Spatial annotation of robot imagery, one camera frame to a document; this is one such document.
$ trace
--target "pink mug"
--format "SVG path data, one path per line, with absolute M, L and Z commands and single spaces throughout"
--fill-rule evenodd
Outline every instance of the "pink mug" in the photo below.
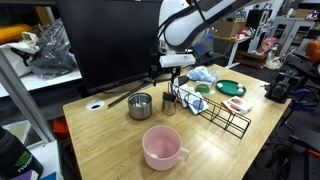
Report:
M 147 164 L 158 171 L 170 169 L 177 160 L 188 161 L 189 150 L 181 147 L 177 131 L 169 126 L 158 125 L 150 128 L 143 136 L 142 146 Z

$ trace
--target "floor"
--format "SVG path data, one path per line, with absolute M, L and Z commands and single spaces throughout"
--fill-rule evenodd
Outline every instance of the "floor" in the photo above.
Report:
M 219 57 L 214 61 L 214 64 L 218 64 L 221 66 L 225 66 L 227 59 L 225 57 Z M 270 70 L 267 68 L 263 69 L 256 69 L 246 65 L 238 65 L 231 68 L 234 71 L 241 72 L 248 76 L 266 81 L 271 83 L 278 75 L 278 71 Z M 313 97 L 307 96 L 305 99 L 307 102 L 312 101 Z M 287 109 L 284 116 L 289 113 L 290 109 Z M 295 127 L 294 135 L 297 136 L 299 139 L 306 141 L 307 143 L 313 145 L 317 149 L 320 149 L 320 105 L 318 103 L 317 107 L 314 108 L 313 112 L 302 112 L 302 111 L 295 111 L 293 112 L 287 122 L 289 122 L 293 127 Z M 275 152 L 280 147 L 285 145 L 286 137 L 290 131 L 288 131 L 285 127 L 280 127 L 277 131 L 277 128 L 271 133 L 270 137 L 268 138 L 265 146 L 262 147 L 261 151 L 257 155 L 255 161 L 252 163 L 251 167 L 249 168 L 247 174 L 243 178 L 244 180 L 270 180 L 270 179 L 277 179 L 277 173 L 280 172 L 280 169 L 277 168 L 277 164 L 272 166 L 272 168 L 266 168 L 265 165 L 270 161 L 271 157 L 275 154 Z M 306 179 L 305 167 L 306 162 L 304 158 L 305 149 L 301 148 L 300 146 L 294 145 L 292 149 L 292 158 L 290 166 L 289 175 L 287 179 Z

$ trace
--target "metal cup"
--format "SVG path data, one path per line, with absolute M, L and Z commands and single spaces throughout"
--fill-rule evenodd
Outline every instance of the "metal cup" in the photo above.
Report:
M 147 119 L 152 114 L 152 98 L 147 93 L 132 94 L 128 98 L 129 115 L 136 120 Z
M 168 116 L 176 113 L 177 97 L 173 94 L 164 92 L 162 96 L 162 113 Z

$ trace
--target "small cup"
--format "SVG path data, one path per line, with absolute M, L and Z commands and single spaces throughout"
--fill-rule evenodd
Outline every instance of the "small cup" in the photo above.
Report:
M 169 126 L 154 126 L 144 134 L 142 139 L 144 158 L 151 168 L 157 171 L 168 170 L 176 164 L 177 160 L 188 161 L 189 150 L 181 147 L 181 144 L 177 131 Z
M 129 115 L 135 120 L 144 120 L 152 114 L 152 97 L 147 93 L 132 94 L 128 98 Z
M 170 93 L 163 93 L 162 96 L 162 113 L 168 116 L 176 113 L 176 100 L 177 97 Z

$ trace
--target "cabinet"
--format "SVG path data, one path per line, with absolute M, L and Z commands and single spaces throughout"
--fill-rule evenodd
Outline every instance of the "cabinet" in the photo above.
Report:
M 308 21 L 303 18 L 277 17 L 270 33 L 270 37 L 275 37 L 280 40 L 281 47 L 277 55 L 281 56 L 292 49 L 303 49 L 301 45 L 305 45 L 302 43 L 304 36 L 314 24 L 313 21 Z

